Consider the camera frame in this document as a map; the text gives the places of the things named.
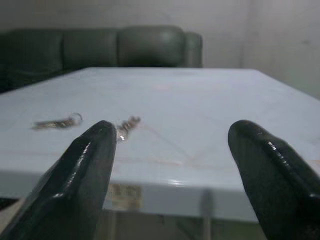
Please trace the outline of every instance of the sticker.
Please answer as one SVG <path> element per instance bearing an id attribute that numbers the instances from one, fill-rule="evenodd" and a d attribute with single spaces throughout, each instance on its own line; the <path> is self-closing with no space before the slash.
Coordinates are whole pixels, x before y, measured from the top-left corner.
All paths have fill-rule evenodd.
<path id="1" fill-rule="evenodd" d="M 142 187 L 127 184 L 110 184 L 112 208 L 115 210 L 138 210 L 142 207 Z"/>

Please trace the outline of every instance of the table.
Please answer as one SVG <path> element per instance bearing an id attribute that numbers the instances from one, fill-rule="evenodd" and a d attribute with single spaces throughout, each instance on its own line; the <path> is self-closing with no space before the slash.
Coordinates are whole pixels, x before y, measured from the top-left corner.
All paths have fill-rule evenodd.
<path id="1" fill-rule="evenodd" d="M 82 125 L 31 129 L 74 112 Z M 87 68 L 0 95 L 0 113 L 0 197 L 27 196 L 74 138 L 129 116 L 142 121 L 117 145 L 111 183 L 139 186 L 143 213 L 256 221 L 227 143 L 241 119 L 320 173 L 320 101 L 256 70 Z"/>

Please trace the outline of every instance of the wall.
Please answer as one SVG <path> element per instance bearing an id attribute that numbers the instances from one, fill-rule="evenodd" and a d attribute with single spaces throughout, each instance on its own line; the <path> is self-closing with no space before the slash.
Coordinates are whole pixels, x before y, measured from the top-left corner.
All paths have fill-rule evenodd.
<path id="1" fill-rule="evenodd" d="M 0 30 L 178 25 L 203 36 L 204 66 L 238 68 L 250 0 L 2 0 Z"/>
<path id="2" fill-rule="evenodd" d="M 320 1 L 254 0 L 243 66 L 320 99 Z"/>

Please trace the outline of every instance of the keys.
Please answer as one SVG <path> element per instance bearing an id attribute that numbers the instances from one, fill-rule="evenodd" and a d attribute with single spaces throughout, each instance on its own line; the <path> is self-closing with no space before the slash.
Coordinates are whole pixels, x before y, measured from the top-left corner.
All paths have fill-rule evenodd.
<path id="1" fill-rule="evenodd" d="M 140 121 L 140 117 L 132 116 L 128 121 L 124 121 L 121 125 L 116 126 L 117 142 L 125 141 L 128 138 L 129 132 L 134 129 Z"/>
<path id="2" fill-rule="evenodd" d="M 73 126 L 78 126 L 82 123 L 83 119 L 81 114 L 72 113 L 68 118 L 52 121 L 38 121 L 34 123 L 32 129 L 42 130 L 42 129 L 66 129 Z"/>

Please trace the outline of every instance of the sofa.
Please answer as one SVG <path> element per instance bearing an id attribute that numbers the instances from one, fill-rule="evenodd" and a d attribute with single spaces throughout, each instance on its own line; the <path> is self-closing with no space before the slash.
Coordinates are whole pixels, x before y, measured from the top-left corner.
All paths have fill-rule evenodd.
<path id="1" fill-rule="evenodd" d="M 0 92 L 87 67 L 202 66 L 202 37 L 177 26 L 15 29 L 0 34 Z"/>

